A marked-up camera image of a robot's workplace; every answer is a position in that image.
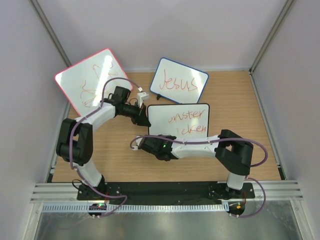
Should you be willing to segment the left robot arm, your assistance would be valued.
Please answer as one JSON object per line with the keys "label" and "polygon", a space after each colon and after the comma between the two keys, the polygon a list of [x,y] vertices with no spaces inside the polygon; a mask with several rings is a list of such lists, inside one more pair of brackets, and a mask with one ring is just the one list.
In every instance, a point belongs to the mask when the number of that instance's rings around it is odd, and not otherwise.
{"label": "left robot arm", "polygon": [[107,190],[104,176],[92,160],[94,132],[116,116],[128,117],[137,126],[151,126],[144,104],[149,94],[140,88],[135,104],[128,102],[130,94],[129,89],[116,86],[113,93],[102,98],[95,110],[76,119],[66,118],[61,124],[56,153],[70,164],[71,169],[77,171],[82,185],[95,200],[101,200]]}

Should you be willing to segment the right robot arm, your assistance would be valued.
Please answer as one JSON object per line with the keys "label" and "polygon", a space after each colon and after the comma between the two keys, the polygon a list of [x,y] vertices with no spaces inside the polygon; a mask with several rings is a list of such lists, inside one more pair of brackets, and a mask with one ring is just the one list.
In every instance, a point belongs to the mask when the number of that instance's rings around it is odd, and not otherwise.
{"label": "right robot arm", "polygon": [[217,159],[227,170],[225,192],[237,198],[244,191],[245,178],[250,174],[254,146],[230,130],[202,139],[182,139],[172,135],[145,135],[134,141],[137,150],[154,155],[160,161],[188,157]]}

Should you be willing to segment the black framed whiteboard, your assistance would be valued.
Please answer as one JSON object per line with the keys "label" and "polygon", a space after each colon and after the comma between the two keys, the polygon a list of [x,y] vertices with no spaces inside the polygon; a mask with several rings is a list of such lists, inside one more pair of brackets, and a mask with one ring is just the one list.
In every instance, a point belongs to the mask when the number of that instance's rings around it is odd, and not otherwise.
{"label": "black framed whiteboard", "polygon": [[150,135],[171,135],[185,139],[208,137],[210,105],[162,104],[147,107]]}

